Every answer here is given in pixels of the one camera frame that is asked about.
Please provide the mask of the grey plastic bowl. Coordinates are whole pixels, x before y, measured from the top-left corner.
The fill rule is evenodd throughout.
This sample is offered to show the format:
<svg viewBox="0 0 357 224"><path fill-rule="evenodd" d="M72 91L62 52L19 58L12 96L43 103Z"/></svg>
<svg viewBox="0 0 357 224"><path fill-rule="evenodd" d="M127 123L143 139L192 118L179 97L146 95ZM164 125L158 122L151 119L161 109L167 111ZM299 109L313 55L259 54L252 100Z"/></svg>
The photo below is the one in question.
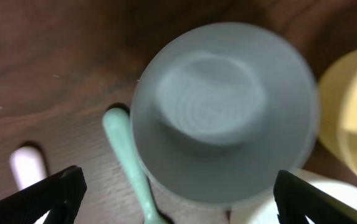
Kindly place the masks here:
<svg viewBox="0 0 357 224"><path fill-rule="evenodd" d="M304 165L319 125L317 85L301 53L250 24L201 26L172 40L131 102L140 164L187 202L230 207L266 195Z"/></svg>

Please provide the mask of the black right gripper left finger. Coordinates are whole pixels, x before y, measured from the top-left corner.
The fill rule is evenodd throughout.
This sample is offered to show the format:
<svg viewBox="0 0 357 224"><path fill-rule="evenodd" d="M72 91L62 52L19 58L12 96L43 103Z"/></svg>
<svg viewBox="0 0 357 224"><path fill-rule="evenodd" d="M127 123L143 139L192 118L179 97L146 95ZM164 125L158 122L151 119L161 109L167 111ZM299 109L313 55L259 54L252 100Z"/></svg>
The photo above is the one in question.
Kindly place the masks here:
<svg viewBox="0 0 357 224"><path fill-rule="evenodd" d="M82 169L70 166L0 200L0 223L31 224L48 214L45 223L73 224L86 191Z"/></svg>

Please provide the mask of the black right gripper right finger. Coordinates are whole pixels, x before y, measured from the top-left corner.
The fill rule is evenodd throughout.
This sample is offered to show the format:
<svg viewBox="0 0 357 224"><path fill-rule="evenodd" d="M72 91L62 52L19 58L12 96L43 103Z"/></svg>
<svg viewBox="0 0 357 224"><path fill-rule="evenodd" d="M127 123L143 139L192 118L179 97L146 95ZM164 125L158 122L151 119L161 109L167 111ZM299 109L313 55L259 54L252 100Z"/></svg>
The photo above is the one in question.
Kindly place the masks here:
<svg viewBox="0 0 357 224"><path fill-rule="evenodd" d="M280 224L357 224L357 210L287 170L278 172L273 193Z"/></svg>

